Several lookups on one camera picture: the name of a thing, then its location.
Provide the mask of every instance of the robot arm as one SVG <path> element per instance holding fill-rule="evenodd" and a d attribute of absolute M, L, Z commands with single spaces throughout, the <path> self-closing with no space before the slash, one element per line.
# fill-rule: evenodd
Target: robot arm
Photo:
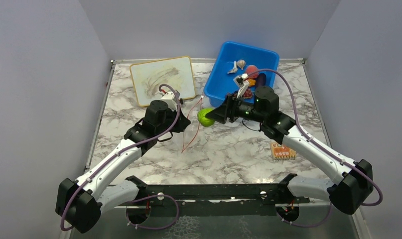
<path fill-rule="evenodd" d="M 177 107 L 178 97 L 178 92 L 176 95 L 167 92 L 161 100 L 152 101 L 146 108 L 144 118 L 126 132 L 115 149 L 97 166 L 75 181 L 68 178 L 63 180 L 58 189 L 56 213 L 62 217 L 65 215 L 66 221 L 84 233 L 95 225 L 102 212 L 135 199 L 139 189 L 131 181 L 106 188 L 158 141 L 171 139 L 159 140 L 156 136 L 168 129 L 173 136 L 173 132 L 183 132 L 190 124 Z"/>
<path fill-rule="evenodd" d="M 363 176 L 346 164 L 354 165 L 358 170 L 372 179 L 372 167 L 365 160 L 356 162 L 296 126 L 294 119 L 278 110 L 278 95 L 269 86 L 258 87 L 254 103 L 244 102 L 237 93 L 227 94 L 221 106 L 206 114 L 207 118 L 219 123 L 227 119 L 234 122 L 241 117 L 261 124 L 260 129 L 270 139 L 295 150 L 321 169 L 328 179 L 308 179 L 300 176 L 285 178 L 287 188 L 294 197 L 311 197 L 330 201 L 337 209 L 346 214 L 354 214 L 364 200 L 370 195 L 373 186 Z M 338 162 L 324 150 L 342 158 Z"/>

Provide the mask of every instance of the marble surface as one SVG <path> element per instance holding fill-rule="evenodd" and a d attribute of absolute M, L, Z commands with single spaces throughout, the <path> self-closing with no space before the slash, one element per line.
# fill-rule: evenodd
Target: marble surface
<path fill-rule="evenodd" d="M 185 115 L 203 92 L 213 63 L 192 63 L 197 97 L 187 100 L 182 108 Z M 304 128 L 318 140 L 325 141 L 324 132 L 312 94 L 300 62 L 285 63 L 278 70 L 289 81 L 296 99 L 299 120 Z M 293 117 L 288 89 L 276 76 L 274 90 L 280 97 L 280 110 Z M 192 117 L 197 126 L 195 108 Z M 111 82 L 108 99 L 103 113 L 91 168 L 104 159 L 120 142 L 126 131 L 144 116 L 145 108 L 138 106 L 130 78 L 129 64 L 117 64 Z M 247 126 L 258 128 L 258 123 L 247 122 Z M 186 133 L 186 143 L 194 131 Z M 301 155 L 296 159 L 273 160 L 270 139 L 263 133 L 244 127 L 240 122 L 200 127 L 193 144 L 183 153 L 182 134 L 172 140 L 157 143 L 142 158 L 128 166 L 114 181 L 121 183 L 126 177 L 135 175 L 148 184 L 224 184 L 224 183 L 272 183 L 278 182 L 288 173 L 305 177 L 326 178 L 326 175 Z"/>

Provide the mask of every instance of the small orange box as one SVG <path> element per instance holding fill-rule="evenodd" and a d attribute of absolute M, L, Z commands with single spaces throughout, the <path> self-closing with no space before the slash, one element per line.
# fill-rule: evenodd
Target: small orange box
<path fill-rule="evenodd" d="M 296 152 L 289 147 L 278 144 L 276 142 L 271 142 L 269 146 L 271 148 L 272 158 L 275 160 L 286 160 L 296 158 Z"/>

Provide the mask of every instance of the blue plastic bin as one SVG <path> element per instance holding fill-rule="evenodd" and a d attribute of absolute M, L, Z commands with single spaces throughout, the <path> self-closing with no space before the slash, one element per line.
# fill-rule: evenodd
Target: blue plastic bin
<path fill-rule="evenodd" d="M 243 59 L 246 61 L 244 70 L 238 67 L 238 71 L 233 74 L 227 74 L 227 72 L 233 68 L 233 62 Z M 277 69 L 280 56 L 270 50 L 249 46 L 233 41 L 226 41 L 223 43 L 218 54 L 217 61 L 214 64 L 210 77 L 205 84 L 204 94 L 210 99 L 210 104 L 213 107 L 220 106 L 227 93 L 232 93 L 238 90 L 238 86 L 233 79 L 242 73 L 244 73 L 248 65 L 255 65 L 260 68 Z M 274 85 L 275 73 L 264 72 L 267 75 L 267 86 Z M 246 99 L 247 102 L 254 102 L 254 98 Z"/>

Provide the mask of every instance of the cable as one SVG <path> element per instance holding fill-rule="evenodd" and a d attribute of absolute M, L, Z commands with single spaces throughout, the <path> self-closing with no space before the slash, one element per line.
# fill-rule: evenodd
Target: cable
<path fill-rule="evenodd" d="M 161 88 L 164 87 L 164 86 L 167 87 L 167 88 L 169 88 L 169 89 L 174 93 L 175 96 L 177 95 L 176 91 L 175 91 L 171 86 L 169 86 L 169 85 L 167 85 L 167 84 L 161 84 L 161 85 L 158 87 L 158 89 L 161 91 Z M 107 161 L 105 161 L 105 162 L 103 163 L 103 165 L 101 165 L 93 174 L 91 174 L 91 176 L 89 176 L 88 180 L 85 180 L 85 181 L 78 187 L 78 189 L 72 194 L 72 197 L 71 197 L 71 198 L 69 199 L 69 201 L 67 202 L 66 207 L 64 208 L 63 214 L 61 215 L 61 221 L 60 221 L 60 228 L 61 228 L 61 230 L 62 230 L 62 231 L 68 231 L 68 230 L 71 230 L 71 229 L 73 228 L 73 226 L 71 226 L 71 227 L 69 227 L 69 228 L 65 228 L 65 227 L 64 227 L 64 221 L 66 220 L 67 212 L 69 211 L 69 208 L 70 208 L 70 206 L 72 205 L 73 200 L 76 198 L 76 196 L 78 195 L 78 193 L 81 191 L 81 189 L 82 189 L 83 187 L 85 187 L 85 185 L 86 185 L 88 182 L 92 181 L 92 179 L 95 178 L 96 175 L 97 175 L 102 169 L 104 169 L 104 167 L 105 167 L 106 165 L 108 165 L 113 159 L 115 159 L 115 158 L 117 157 L 117 155 L 121 155 L 122 153 L 124 153 L 125 151 L 127 151 L 127 150 L 129 150 L 129 149 L 131 149 L 131 148 L 133 148 L 133 147 L 136 147 L 136 146 L 139 146 L 139 145 L 141 145 L 141 144 L 147 143 L 147 142 L 149 142 L 149 141 L 158 139 L 158 138 L 160 138 L 161 136 L 165 135 L 165 134 L 166 134 L 167 132 L 169 132 L 169 131 L 173 128 L 173 126 L 176 124 L 177 120 L 179 119 L 179 116 L 180 116 L 180 101 L 177 100 L 177 114 L 176 114 L 176 118 L 174 119 L 173 123 L 170 125 L 170 127 L 169 127 L 168 129 L 166 129 L 166 130 L 165 130 L 164 132 L 162 132 L 161 134 L 156 135 L 156 136 L 154 136 L 154 137 L 152 137 L 152 138 L 143 140 L 143 141 L 141 141 L 141 142 L 132 144 L 132 145 L 130 145 L 130 146 L 128 146 L 128 147 L 125 147 L 125 148 L 121 149 L 117 154 L 114 154 L 114 155 L 111 156 L 109 159 L 107 159 Z"/>
<path fill-rule="evenodd" d="M 201 95 L 201 98 L 199 98 L 198 102 L 197 102 L 194 106 L 192 106 L 192 108 L 190 108 L 189 113 L 187 114 L 186 118 L 189 119 L 190 113 L 192 112 L 192 110 L 193 110 L 199 103 L 201 103 L 201 105 L 199 106 L 199 110 L 201 110 L 201 108 L 202 108 L 202 99 L 203 99 L 203 98 L 204 98 L 204 96 Z M 185 151 L 185 149 L 193 142 L 193 140 L 195 140 L 195 137 L 196 137 L 196 135 L 198 134 L 198 131 L 199 131 L 199 126 L 200 126 L 199 124 L 200 124 L 200 123 L 199 123 L 199 120 L 198 120 L 198 129 L 196 130 L 195 136 L 192 138 L 192 140 L 188 143 L 188 145 L 187 145 L 186 147 L 185 147 L 185 131 L 183 131 L 183 144 L 182 144 L 182 152 L 181 152 L 181 153 L 183 153 L 183 151 Z"/>
<path fill-rule="evenodd" d="M 201 98 L 200 98 L 199 101 L 198 101 L 198 103 L 201 103 L 201 104 L 199 105 L 199 111 L 201 111 L 201 109 L 202 109 L 202 99 L 203 99 L 203 98 L 204 98 L 204 96 L 202 95 Z M 199 120 L 198 120 L 198 128 L 196 129 L 196 133 L 195 133 L 195 135 L 193 136 L 192 140 L 190 140 L 190 142 L 186 145 L 186 147 L 184 147 L 184 148 L 182 149 L 182 153 L 183 153 L 183 152 L 187 149 L 187 147 L 189 147 L 189 145 L 195 140 L 196 136 L 198 135 L 199 127 L 200 127 L 200 126 L 201 126 L 201 123 L 200 123 Z M 184 137 L 185 135 L 184 135 L 184 134 L 185 134 L 185 133 L 183 132 L 183 145 L 185 145 L 185 137 Z"/>
<path fill-rule="evenodd" d="M 292 210 L 293 210 L 293 207 L 294 207 L 294 206 L 293 206 L 293 203 L 294 203 L 294 199 L 293 199 L 293 200 L 292 200 L 292 202 L 291 202 L 291 203 L 289 203 L 289 204 L 288 204 L 286 207 L 288 207 L 288 206 L 290 206 L 290 205 L 291 205 L 290 207 L 291 207 L 291 208 L 292 208 Z"/>
<path fill-rule="evenodd" d="M 174 202 L 174 204 L 176 205 L 176 217 L 174 217 L 173 221 L 172 221 L 171 223 L 169 223 L 169 224 L 167 224 L 167 225 L 165 225 L 165 226 L 159 227 L 159 228 L 152 228 L 152 227 L 139 226 L 139 224 L 133 224 L 133 223 L 129 220 L 128 212 L 126 211 L 126 219 L 127 219 L 127 221 L 128 221 L 128 225 L 134 226 L 135 229 L 142 228 L 142 229 L 148 229 L 148 230 L 162 230 L 162 229 L 166 229 L 166 228 L 169 228 L 169 227 L 171 227 L 172 225 L 174 225 L 174 224 L 177 222 L 177 220 L 179 219 L 179 205 L 178 205 L 177 201 L 176 201 L 172 196 L 164 195 L 164 194 L 161 194 L 161 195 L 152 195 L 152 196 L 144 197 L 144 198 L 141 198 L 141 199 L 133 200 L 133 201 L 131 201 L 131 203 L 137 203 L 137 202 L 140 202 L 140 201 L 143 201 L 143 200 L 147 200 L 147 199 L 151 199 L 151 198 L 156 198 L 156 197 L 166 197 L 166 198 L 171 199 L 171 200 Z"/>
<path fill-rule="evenodd" d="M 306 134 L 306 132 L 302 129 L 302 127 L 299 124 L 299 118 L 298 118 L 298 115 L 297 115 L 297 109 L 296 109 L 294 95 L 293 95 L 292 89 L 291 89 L 291 87 L 289 85 L 289 82 L 286 80 L 286 78 L 284 78 L 284 76 L 281 73 L 279 73 L 278 71 L 273 70 L 273 69 L 269 69 L 269 68 L 258 69 L 257 71 L 254 71 L 254 72 L 250 73 L 248 76 L 250 76 L 252 74 L 255 74 L 255 73 L 258 73 L 260 71 L 273 72 L 273 73 L 277 74 L 284 81 L 284 83 L 286 84 L 287 88 L 289 89 L 290 98 L 291 98 L 292 104 L 293 104 L 293 111 L 294 111 L 294 117 L 295 117 L 295 121 L 296 121 L 296 126 L 299 129 L 299 131 L 303 134 L 303 136 L 306 137 L 306 139 L 308 141 L 310 141 L 311 143 L 313 143 L 316 147 L 318 147 L 319 149 L 324 151 L 326 154 L 328 154 L 332 158 L 336 159 L 339 163 L 346 164 L 349 168 L 351 168 L 352 170 L 357 172 L 359 175 L 364 177 L 368 182 L 370 182 L 373 185 L 373 187 L 378 192 L 378 196 L 379 196 L 378 200 L 376 202 L 374 202 L 374 203 L 363 203 L 362 206 L 369 206 L 370 207 L 370 206 L 379 205 L 383 201 L 383 192 L 381 191 L 381 189 L 378 187 L 378 185 L 371 178 L 369 178 L 367 175 L 365 175 L 365 173 L 363 173 L 361 170 L 355 168 L 352 164 L 347 163 L 347 162 L 343 162 L 343 160 L 341 158 L 339 158 L 338 156 L 336 156 L 335 154 L 333 154 L 332 152 L 330 152 L 329 150 L 327 150 L 326 148 L 321 146 L 319 143 L 317 143 L 315 140 L 313 140 L 310 136 L 308 136 Z"/>
<path fill-rule="evenodd" d="M 250 130 L 256 131 L 256 132 L 261 132 L 260 129 L 251 129 L 251 128 L 249 128 L 248 126 L 246 126 L 246 124 L 245 124 L 245 119 L 242 119 L 242 124 L 243 124 L 243 126 L 245 126 L 247 129 L 250 129 Z"/>
<path fill-rule="evenodd" d="M 332 212 L 333 212 L 333 205 L 330 203 L 330 208 L 328 209 L 327 215 L 324 217 L 324 219 L 322 221 L 320 221 L 318 223 L 315 223 L 315 224 L 312 224 L 312 225 L 302 225 L 302 224 L 289 222 L 289 221 L 283 219 L 283 217 L 281 217 L 281 215 L 279 213 L 277 213 L 277 215 L 281 218 L 282 222 L 287 223 L 287 224 L 289 224 L 291 226 L 295 226 L 295 227 L 298 227 L 298 228 L 315 228 L 315 227 L 318 227 L 318 226 L 324 224 L 330 218 L 330 215 L 331 215 Z"/>

